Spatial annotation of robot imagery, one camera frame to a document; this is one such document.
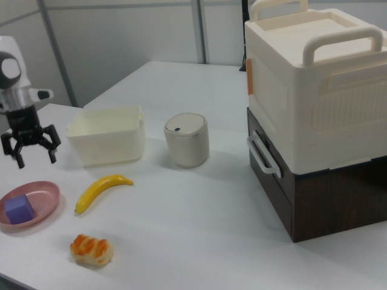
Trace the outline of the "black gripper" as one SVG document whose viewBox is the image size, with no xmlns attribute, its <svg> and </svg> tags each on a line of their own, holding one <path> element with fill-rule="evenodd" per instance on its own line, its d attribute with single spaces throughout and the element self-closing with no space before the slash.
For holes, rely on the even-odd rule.
<svg viewBox="0 0 387 290">
<path fill-rule="evenodd" d="M 25 144 L 39 144 L 48 150 L 51 163 L 55 163 L 58 148 L 58 133 L 53 124 L 41 127 L 35 105 L 6 113 L 10 132 L 1 135 L 5 155 L 16 160 L 20 169 L 25 167 L 21 150 Z M 16 140 L 14 147 L 11 139 Z"/>
</svg>

